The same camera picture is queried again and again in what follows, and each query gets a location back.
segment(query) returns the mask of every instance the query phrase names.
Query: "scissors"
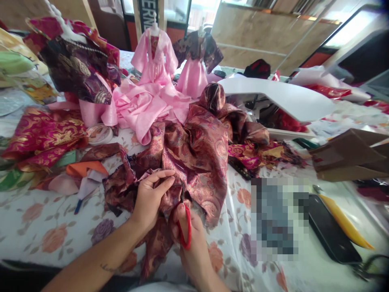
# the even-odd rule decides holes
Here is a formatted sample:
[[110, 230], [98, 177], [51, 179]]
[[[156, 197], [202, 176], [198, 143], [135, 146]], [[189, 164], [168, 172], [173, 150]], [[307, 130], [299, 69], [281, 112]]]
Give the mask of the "scissors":
[[[184, 203], [184, 182], [182, 180], [181, 180], [181, 184], [182, 184], [182, 190], [181, 190], [181, 195], [180, 195], [180, 203]], [[177, 226], [178, 226], [178, 229], [180, 230], [180, 234], [181, 234], [180, 235], [181, 245], [186, 250], [189, 250], [190, 243], [192, 242], [192, 222], [190, 219], [190, 210], [186, 204], [184, 204], [184, 206], [185, 206], [185, 212], [186, 212], [186, 221], [188, 222], [188, 242], [187, 243], [185, 242], [184, 234], [182, 233], [182, 229], [181, 229], [181, 225], [180, 225], [179, 221], [177, 221]]]

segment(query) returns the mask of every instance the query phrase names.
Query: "hand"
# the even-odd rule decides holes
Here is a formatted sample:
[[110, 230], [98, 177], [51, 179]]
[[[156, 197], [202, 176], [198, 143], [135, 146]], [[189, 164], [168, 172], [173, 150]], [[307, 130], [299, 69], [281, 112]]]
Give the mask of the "hand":
[[[175, 179], [172, 175], [174, 174], [174, 170], [163, 170], [151, 174], [140, 182], [134, 212], [131, 215], [130, 220], [136, 222], [137, 226], [142, 229], [144, 234], [148, 233], [155, 226], [161, 198], [173, 185]], [[170, 176], [168, 179], [165, 179], [165, 181], [155, 189], [153, 188], [154, 183], [161, 178], [168, 176]]]
[[[190, 220], [192, 222], [192, 242], [189, 250], [186, 250], [181, 246], [180, 257], [185, 272], [188, 274], [196, 288], [201, 291], [204, 282], [216, 273], [212, 268], [211, 259], [209, 257], [203, 222], [192, 210], [190, 211]], [[184, 204], [178, 205], [175, 214], [173, 214], [174, 225], [172, 227], [172, 233], [173, 240], [176, 243], [180, 243], [180, 231], [177, 226], [178, 221], [180, 221], [185, 242], [188, 242], [188, 222]]]

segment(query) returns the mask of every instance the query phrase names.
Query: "black fabric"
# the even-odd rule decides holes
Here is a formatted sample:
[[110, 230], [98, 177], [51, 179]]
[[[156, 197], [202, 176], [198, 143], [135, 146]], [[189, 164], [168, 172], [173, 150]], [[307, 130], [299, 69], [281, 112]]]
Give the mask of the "black fabric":
[[259, 59], [247, 66], [243, 75], [249, 78], [267, 79], [270, 76], [270, 65], [265, 60]]

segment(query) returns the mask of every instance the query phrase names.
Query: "clear plastic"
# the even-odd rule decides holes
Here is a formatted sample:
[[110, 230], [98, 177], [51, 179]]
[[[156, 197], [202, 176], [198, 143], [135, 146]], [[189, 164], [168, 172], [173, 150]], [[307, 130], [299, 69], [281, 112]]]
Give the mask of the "clear plastic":
[[28, 94], [35, 103], [46, 105], [57, 101], [58, 92], [36, 68], [19, 74], [6, 75], [6, 78]]

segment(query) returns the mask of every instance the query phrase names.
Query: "red scissors handle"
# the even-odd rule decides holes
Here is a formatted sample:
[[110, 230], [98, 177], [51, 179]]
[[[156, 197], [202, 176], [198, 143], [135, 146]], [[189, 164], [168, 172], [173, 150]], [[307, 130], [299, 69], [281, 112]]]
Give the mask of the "red scissors handle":
[[190, 218], [190, 210], [187, 205], [185, 205], [185, 212], [186, 212], [186, 220], [188, 222], [188, 242], [185, 242], [184, 234], [182, 233], [180, 222], [177, 222], [178, 228], [180, 230], [181, 234], [181, 245], [184, 247], [184, 249], [189, 250], [190, 249], [190, 243], [192, 242], [192, 222]]

